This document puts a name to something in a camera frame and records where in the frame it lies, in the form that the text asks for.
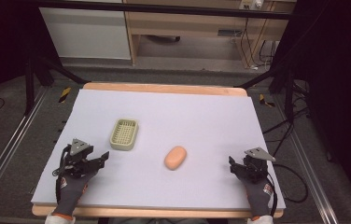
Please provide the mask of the pale green soap dish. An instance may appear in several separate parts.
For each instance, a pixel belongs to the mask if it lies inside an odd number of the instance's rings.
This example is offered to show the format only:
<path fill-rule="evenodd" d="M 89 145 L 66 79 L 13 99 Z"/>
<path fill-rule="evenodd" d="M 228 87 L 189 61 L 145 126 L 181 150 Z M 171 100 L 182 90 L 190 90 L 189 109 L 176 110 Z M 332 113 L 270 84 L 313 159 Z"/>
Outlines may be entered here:
<path fill-rule="evenodd" d="M 135 119 L 118 119 L 110 135 L 110 146 L 116 150 L 133 149 L 138 128 L 138 121 Z"/>

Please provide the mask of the black metal stand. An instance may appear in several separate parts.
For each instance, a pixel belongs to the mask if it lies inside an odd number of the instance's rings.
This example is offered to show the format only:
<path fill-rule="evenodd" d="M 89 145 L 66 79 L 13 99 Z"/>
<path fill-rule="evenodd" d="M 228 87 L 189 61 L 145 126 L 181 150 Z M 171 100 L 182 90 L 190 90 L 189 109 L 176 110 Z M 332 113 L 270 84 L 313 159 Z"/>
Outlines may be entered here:
<path fill-rule="evenodd" d="M 63 76 L 73 80 L 77 84 L 89 83 L 89 80 L 86 80 L 82 77 L 78 77 L 77 75 L 63 68 L 61 64 L 55 63 L 48 58 L 45 58 L 43 56 L 29 56 L 25 64 L 25 115 L 28 115 L 33 110 L 33 107 L 35 105 L 34 76 L 38 78 L 39 82 L 43 86 L 50 86 L 54 82 L 54 79 L 51 76 L 49 70 L 55 70 Z"/>
<path fill-rule="evenodd" d="M 282 89 L 285 89 L 284 112 L 286 115 L 286 119 L 290 123 L 292 123 L 294 120 L 293 103 L 292 103 L 294 75 L 289 66 L 278 65 L 275 68 L 271 68 L 269 71 L 257 77 L 254 77 L 253 79 L 249 80 L 244 84 L 237 85 L 237 88 L 246 90 L 269 77 L 273 77 L 273 80 L 269 86 L 270 93 L 279 93 Z"/>

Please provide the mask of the person's left hand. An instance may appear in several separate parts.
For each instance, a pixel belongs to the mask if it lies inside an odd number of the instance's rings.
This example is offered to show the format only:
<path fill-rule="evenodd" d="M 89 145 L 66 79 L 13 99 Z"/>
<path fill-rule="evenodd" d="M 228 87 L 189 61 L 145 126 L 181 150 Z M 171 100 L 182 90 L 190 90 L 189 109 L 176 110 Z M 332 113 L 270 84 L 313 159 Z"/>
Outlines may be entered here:
<path fill-rule="evenodd" d="M 60 180 L 60 200 L 53 215 L 71 219 L 80 197 L 89 181 L 95 176 L 96 172 L 86 174 L 81 178 L 63 175 Z"/>

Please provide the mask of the wooden desk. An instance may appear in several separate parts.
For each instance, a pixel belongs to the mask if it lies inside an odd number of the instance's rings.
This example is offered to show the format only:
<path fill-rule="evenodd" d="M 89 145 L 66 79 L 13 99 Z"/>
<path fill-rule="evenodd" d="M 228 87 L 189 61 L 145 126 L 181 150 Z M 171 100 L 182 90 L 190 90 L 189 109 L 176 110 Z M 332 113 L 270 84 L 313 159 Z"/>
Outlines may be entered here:
<path fill-rule="evenodd" d="M 240 9 L 241 0 L 122 0 L 126 4 Z M 297 0 L 264 0 L 259 11 L 293 11 Z M 286 20 L 233 18 L 201 15 L 127 12 L 129 34 L 157 36 L 231 37 L 246 67 L 259 63 L 257 56 L 265 41 L 278 41 Z"/>

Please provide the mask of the white cabinet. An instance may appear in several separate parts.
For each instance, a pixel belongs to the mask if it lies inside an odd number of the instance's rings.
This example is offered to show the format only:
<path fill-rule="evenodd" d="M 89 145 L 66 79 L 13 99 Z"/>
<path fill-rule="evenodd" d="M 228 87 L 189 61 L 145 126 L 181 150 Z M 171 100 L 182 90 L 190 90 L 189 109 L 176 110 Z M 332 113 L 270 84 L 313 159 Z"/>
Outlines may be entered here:
<path fill-rule="evenodd" d="M 61 57 L 131 59 L 122 12 L 45 7 L 40 12 Z"/>

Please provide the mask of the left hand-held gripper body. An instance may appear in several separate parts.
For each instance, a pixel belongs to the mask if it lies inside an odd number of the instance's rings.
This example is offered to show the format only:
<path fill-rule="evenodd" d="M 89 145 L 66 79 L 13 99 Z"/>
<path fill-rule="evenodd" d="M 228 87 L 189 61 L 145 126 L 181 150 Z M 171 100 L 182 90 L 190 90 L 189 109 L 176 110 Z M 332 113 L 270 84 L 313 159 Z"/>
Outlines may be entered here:
<path fill-rule="evenodd" d="M 87 156 L 92 152 L 93 146 L 74 138 L 72 144 L 66 148 L 66 155 L 61 163 L 61 173 L 76 178 L 92 173 L 90 169 L 92 161 L 87 159 Z"/>

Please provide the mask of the person's right hand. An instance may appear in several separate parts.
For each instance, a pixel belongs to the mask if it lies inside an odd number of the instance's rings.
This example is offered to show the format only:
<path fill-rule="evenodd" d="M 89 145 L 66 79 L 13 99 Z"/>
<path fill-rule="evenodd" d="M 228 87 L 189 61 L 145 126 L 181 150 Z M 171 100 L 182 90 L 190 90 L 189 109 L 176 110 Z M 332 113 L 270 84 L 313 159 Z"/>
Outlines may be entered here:
<path fill-rule="evenodd" d="M 271 214 L 269 201 L 274 191 L 268 179 L 262 179 L 257 183 L 243 180 L 242 183 L 246 188 L 246 197 L 252 217 L 269 216 Z"/>

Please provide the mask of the black metal crossbar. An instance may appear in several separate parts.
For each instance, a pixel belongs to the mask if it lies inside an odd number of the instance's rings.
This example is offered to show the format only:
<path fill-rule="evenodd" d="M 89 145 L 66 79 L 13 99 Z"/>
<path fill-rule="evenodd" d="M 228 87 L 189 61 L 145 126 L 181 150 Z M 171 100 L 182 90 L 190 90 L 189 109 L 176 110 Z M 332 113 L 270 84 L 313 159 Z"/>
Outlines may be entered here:
<path fill-rule="evenodd" d="M 167 13 L 167 14 L 181 14 L 181 15 L 233 17 L 233 18 L 289 20 L 294 17 L 293 13 L 287 13 L 287 12 L 271 12 L 271 11 L 228 9 L 228 8 L 215 9 L 212 7 L 182 7 L 182 6 L 102 3 L 102 2 L 69 1 L 69 0 L 31 0 L 31 3 L 37 5 L 38 7 L 106 10 L 106 11 L 127 11 L 127 12 L 142 12 L 142 13 L 161 13 L 161 14 Z"/>

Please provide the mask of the metal floor rail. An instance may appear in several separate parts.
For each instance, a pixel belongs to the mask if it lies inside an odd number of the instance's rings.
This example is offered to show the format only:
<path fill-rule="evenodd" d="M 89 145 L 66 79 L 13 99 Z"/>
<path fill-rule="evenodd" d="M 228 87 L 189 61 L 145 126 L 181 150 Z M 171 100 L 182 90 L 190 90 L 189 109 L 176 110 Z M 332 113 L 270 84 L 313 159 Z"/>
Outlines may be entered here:
<path fill-rule="evenodd" d="M 323 189 L 316 172 L 307 158 L 307 155 L 302 146 L 302 142 L 297 135 L 296 131 L 293 130 L 290 135 L 290 139 L 295 151 L 299 165 L 301 166 L 303 175 L 305 177 L 306 184 L 310 190 L 316 208 L 323 220 L 324 224 L 339 224 L 338 218 L 330 204 L 325 190 Z"/>
<path fill-rule="evenodd" d="M 6 146 L 2 150 L 0 154 L 0 178 L 2 177 L 4 171 L 6 170 L 9 162 L 11 161 L 14 153 L 18 149 L 21 140 L 27 133 L 32 121 L 35 118 L 37 111 L 42 105 L 45 97 L 48 93 L 49 87 L 40 87 L 38 89 L 37 96 L 33 96 L 33 105 L 29 109 L 29 111 L 23 115 L 18 127 L 11 135 L 10 139 L 7 141 Z"/>

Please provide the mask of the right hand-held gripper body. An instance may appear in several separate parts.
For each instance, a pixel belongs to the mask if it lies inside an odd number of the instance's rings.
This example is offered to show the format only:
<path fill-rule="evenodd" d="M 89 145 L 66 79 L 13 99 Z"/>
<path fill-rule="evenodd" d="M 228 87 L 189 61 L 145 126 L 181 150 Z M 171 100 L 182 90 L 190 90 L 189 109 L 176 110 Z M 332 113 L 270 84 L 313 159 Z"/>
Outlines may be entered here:
<path fill-rule="evenodd" d="M 258 183 L 268 175 L 268 162 L 275 162 L 276 158 L 261 147 L 245 151 L 243 164 L 238 172 L 238 177 Z"/>

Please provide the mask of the white power strip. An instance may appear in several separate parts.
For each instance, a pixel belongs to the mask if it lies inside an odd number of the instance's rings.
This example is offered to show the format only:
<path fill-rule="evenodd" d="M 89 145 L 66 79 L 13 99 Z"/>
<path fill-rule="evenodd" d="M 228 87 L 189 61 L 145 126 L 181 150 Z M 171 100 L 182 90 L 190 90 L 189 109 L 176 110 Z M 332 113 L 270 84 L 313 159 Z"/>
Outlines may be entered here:
<path fill-rule="evenodd" d="M 241 0 L 240 9 L 245 10 L 260 10 L 264 0 Z"/>

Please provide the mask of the yellow black striped marker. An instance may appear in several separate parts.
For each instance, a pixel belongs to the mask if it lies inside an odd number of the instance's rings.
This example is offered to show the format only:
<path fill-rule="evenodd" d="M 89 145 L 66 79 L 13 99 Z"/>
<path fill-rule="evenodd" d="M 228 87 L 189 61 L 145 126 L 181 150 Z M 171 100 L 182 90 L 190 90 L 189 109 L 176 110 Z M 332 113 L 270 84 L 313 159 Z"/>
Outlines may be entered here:
<path fill-rule="evenodd" d="M 261 104 L 261 105 L 267 105 L 267 106 L 269 106 L 269 107 L 275 107 L 275 103 L 267 102 L 267 101 L 265 100 L 265 97 L 264 97 L 263 94 L 260 94 L 260 104 Z"/>
<path fill-rule="evenodd" d="M 67 98 L 68 94 L 70 93 L 70 91 L 71 91 L 70 87 L 64 88 L 64 90 L 61 94 L 61 97 L 59 98 L 58 103 L 63 103 L 65 101 L 65 99 Z"/>

